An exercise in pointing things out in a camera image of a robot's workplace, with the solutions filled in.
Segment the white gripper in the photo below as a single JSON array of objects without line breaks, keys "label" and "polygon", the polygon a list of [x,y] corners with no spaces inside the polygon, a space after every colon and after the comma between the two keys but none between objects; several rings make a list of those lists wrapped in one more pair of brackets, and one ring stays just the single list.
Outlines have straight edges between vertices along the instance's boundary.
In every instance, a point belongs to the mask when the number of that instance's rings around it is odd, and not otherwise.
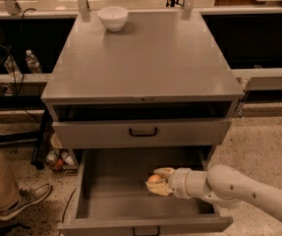
[{"label": "white gripper", "polygon": [[186,180],[190,172],[190,168],[157,168],[153,173],[159,175],[161,178],[168,179],[168,183],[164,179],[155,182],[147,181],[146,186],[151,193],[159,196],[166,197],[173,192],[176,198],[189,199],[191,196],[187,191]]}]

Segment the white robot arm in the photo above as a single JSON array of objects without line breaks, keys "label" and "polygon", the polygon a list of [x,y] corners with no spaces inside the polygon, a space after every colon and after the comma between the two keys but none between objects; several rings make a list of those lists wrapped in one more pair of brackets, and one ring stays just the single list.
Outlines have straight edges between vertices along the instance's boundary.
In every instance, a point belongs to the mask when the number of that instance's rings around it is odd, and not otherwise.
[{"label": "white robot arm", "polygon": [[282,190],[257,182],[230,166],[218,164],[207,171],[158,168],[145,184],[151,193],[160,196],[197,198],[223,207],[246,202],[282,222]]}]

